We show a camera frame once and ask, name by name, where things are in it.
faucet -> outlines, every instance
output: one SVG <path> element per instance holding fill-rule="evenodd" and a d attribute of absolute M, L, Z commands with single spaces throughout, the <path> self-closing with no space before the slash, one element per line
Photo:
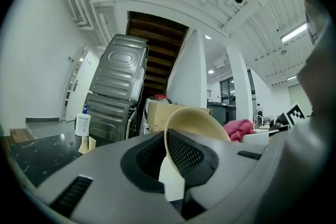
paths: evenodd
<path fill-rule="evenodd" d="M 255 130 L 255 120 L 256 120 L 257 117 L 261 117 L 261 124 L 262 124 L 262 125 L 263 125 L 263 123 L 264 123 L 264 118 L 263 118 L 262 116 L 260 116 L 260 115 L 256 115 L 256 116 L 254 117 L 254 119 L 253 119 L 253 130 Z"/>

door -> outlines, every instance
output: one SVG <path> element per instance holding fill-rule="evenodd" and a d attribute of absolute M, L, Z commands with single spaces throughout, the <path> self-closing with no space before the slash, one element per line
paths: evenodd
<path fill-rule="evenodd" d="M 89 51 L 78 70 L 70 90 L 65 116 L 66 121 L 75 120 L 77 113 L 82 112 L 98 63 L 98 58 Z"/>

soap dispenser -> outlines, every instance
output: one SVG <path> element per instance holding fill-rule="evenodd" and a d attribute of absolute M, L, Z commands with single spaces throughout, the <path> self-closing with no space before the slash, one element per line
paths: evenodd
<path fill-rule="evenodd" d="M 84 105 L 82 113 L 77 114 L 75 135 L 77 136 L 89 136 L 89 125 L 91 116 L 88 115 L 87 108 L 89 105 Z"/>

wooden staircase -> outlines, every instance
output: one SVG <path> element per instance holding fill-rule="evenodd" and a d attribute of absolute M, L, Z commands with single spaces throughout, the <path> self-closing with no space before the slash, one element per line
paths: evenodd
<path fill-rule="evenodd" d="M 165 94 L 167 81 L 188 27 L 161 17 L 130 12 L 127 35 L 148 39 L 148 61 L 143 96 Z"/>

window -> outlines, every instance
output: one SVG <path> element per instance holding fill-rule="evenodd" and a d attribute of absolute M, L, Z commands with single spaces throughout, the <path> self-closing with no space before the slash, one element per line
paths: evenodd
<path fill-rule="evenodd" d="M 254 88 L 254 82 L 253 82 L 251 70 L 248 70 L 247 74 L 248 74 L 248 79 L 249 79 L 250 86 L 251 86 L 251 93 L 254 97 L 253 101 L 255 101 L 256 91 Z M 235 87 L 235 81 L 233 77 L 222 81 L 220 88 L 222 92 L 222 103 L 228 104 L 228 105 L 236 105 L 236 87 Z"/>

